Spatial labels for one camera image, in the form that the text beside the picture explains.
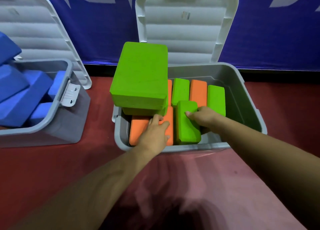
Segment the orange foam block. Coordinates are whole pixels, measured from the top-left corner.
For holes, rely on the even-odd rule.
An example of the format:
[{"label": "orange foam block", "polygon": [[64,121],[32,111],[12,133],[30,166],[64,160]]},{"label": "orange foam block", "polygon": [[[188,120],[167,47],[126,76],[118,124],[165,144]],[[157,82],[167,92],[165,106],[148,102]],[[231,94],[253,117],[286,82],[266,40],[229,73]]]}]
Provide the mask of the orange foam block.
[{"label": "orange foam block", "polygon": [[159,122],[159,124],[162,124],[163,122],[165,122],[165,121],[168,121],[168,122],[170,122],[170,125],[168,126],[168,128],[167,128],[167,130],[165,131],[165,135],[169,135],[170,136],[170,138],[169,138],[169,140],[167,141],[167,146],[172,146],[174,143],[174,109],[173,109],[173,107],[172,106],[168,106],[168,110],[167,110],[167,114],[163,117],[163,120],[162,121],[160,121]]},{"label": "orange foam block", "polygon": [[139,142],[139,137],[146,130],[148,122],[151,119],[149,116],[133,115],[131,120],[129,143],[136,146]]},{"label": "orange foam block", "polygon": [[168,79],[168,106],[171,106],[172,80]]},{"label": "orange foam block", "polygon": [[207,106],[207,82],[191,80],[189,100],[197,102],[198,107]]}]

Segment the person's left hand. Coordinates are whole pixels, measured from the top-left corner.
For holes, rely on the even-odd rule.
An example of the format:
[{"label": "person's left hand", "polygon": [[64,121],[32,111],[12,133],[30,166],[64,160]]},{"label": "person's left hand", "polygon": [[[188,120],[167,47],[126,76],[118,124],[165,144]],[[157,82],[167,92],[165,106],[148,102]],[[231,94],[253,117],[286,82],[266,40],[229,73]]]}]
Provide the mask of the person's left hand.
[{"label": "person's left hand", "polygon": [[155,114],[149,121],[146,131],[139,138],[137,147],[145,150],[152,157],[157,156],[166,147],[170,136],[165,135],[165,131],[170,125],[168,121],[159,125],[159,121],[163,120],[163,116]]}]

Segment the gray plastic bin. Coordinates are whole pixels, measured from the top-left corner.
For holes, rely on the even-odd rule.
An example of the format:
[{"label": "gray plastic bin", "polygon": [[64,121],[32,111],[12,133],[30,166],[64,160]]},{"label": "gray plastic bin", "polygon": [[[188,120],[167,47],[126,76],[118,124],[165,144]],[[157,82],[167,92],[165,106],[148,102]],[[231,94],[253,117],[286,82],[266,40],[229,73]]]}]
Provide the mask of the gray plastic bin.
[{"label": "gray plastic bin", "polygon": [[[66,71],[59,91],[47,116],[39,124],[18,129],[0,130],[0,147],[27,147],[76,143],[81,139],[88,114],[90,97],[82,87],[68,59],[15,61],[18,70],[41,70],[54,79],[58,71]],[[61,104],[65,90],[71,84],[80,85],[72,107]]]},{"label": "gray plastic bin", "polygon": [[[222,86],[226,93],[226,116],[252,129],[267,134],[266,125],[259,110],[254,106],[239,71],[228,63],[218,62],[209,65],[171,65],[168,68],[168,78],[198,79],[208,85]],[[115,122],[114,139],[118,147],[129,150],[129,133],[131,116],[125,115],[122,109],[114,107],[112,120]],[[229,148],[219,135],[207,133],[202,140],[193,145],[167,146],[163,152],[183,152],[193,150],[222,150]]]}]

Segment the hand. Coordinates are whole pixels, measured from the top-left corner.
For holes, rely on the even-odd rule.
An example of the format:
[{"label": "hand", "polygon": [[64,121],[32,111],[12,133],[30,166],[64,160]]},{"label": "hand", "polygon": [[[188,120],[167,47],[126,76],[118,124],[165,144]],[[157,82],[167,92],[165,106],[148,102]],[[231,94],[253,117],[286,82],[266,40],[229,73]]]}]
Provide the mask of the hand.
[{"label": "hand", "polygon": [[169,135],[165,135],[165,131],[170,125],[168,121],[165,121],[159,125],[159,121],[162,121],[161,115],[154,115],[149,121],[146,131],[142,133],[139,138],[137,147],[147,151],[152,157],[157,156],[166,147],[167,141],[170,138]]},{"label": "hand", "polygon": [[209,128],[213,133],[219,133],[221,123],[226,120],[226,117],[206,106],[199,107],[194,113],[186,111],[186,116],[200,126]]}]

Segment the bin filled with blue blocks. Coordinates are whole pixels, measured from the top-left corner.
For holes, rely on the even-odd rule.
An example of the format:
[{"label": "bin filled with blue blocks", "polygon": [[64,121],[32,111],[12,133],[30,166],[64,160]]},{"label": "bin filled with blue blocks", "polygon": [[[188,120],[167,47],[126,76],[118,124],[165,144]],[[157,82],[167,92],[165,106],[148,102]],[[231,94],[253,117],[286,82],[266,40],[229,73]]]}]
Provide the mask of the bin filled with blue blocks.
[{"label": "bin filled with blue blocks", "polygon": [[[0,147],[78,142],[90,97],[73,73],[72,62],[14,61],[19,52],[21,49],[0,33],[0,127],[5,129],[0,130]],[[72,105],[66,107],[62,103],[65,91],[73,95]]]}]

